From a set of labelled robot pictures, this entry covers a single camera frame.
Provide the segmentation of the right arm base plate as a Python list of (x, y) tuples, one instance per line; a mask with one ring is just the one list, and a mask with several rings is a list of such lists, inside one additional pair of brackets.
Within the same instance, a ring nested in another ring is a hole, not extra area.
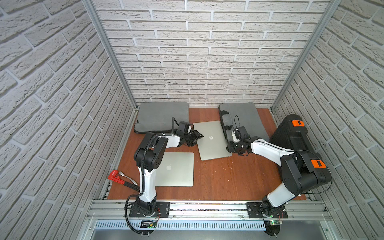
[(266, 201), (264, 202), (247, 202), (246, 203), (249, 218), (288, 218), (285, 205), (277, 208), (271, 207)]

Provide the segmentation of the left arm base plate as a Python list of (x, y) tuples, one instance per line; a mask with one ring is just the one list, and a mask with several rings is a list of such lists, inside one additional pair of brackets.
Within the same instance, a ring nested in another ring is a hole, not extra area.
[(140, 201), (133, 202), (130, 208), (130, 218), (155, 218), (160, 216), (161, 218), (167, 218), (170, 212), (170, 202), (153, 202), (146, 203)]

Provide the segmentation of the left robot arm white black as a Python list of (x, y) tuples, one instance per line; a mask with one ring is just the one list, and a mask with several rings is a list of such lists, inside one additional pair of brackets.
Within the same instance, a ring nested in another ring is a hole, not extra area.
[(177, 148), (183, 144), (193, 147), (203, 137), (196, 130), (181, 135), (146, 133), (134, 154), (141, 177), (139, 194), (135, 195), (135, 204), (145, 216), (150, 217), (157, 210), (156, 169), (163, 160), (165, 150)]

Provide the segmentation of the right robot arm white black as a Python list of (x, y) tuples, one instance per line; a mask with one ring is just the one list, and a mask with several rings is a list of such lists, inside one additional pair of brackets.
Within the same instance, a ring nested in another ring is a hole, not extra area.
[(261, 213), (272, 218), (288, 201), (321, 185), (332, 182), (325, 163), (309, 150), (290, 150), (273, 145), (263, 139), (230, 141), (230, 153), (260, 155), (281, 167), (282, 183), (263, 198)]

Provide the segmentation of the silver laptop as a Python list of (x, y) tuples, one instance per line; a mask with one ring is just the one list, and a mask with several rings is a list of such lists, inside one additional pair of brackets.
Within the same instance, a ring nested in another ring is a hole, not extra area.
[(232, 153), (227, 151), (228, 143), (220, 121), (195, 123), (194, 129), (204, 136), (198, 140), (202, 161), (232, 156)]
[(192, 187), (194, 153), (165, 153), (156, 169), (156, 187)]

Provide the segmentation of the grey laptop bag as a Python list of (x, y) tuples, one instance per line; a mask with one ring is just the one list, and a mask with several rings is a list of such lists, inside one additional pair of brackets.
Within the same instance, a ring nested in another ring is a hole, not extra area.
[(179, 123), (189, 122), (189, 105), (182, 102), (142, 103), (139, 107), (134, 131), (137, 134), (170, 133), (172, 117)]
[(250, 137), (270, 138), (262, 124), (253, 103), (224, 103), (219, 105), (221, 125), (227, 142), (233, 141), (232, 132), (237, 127), (245, 127)]

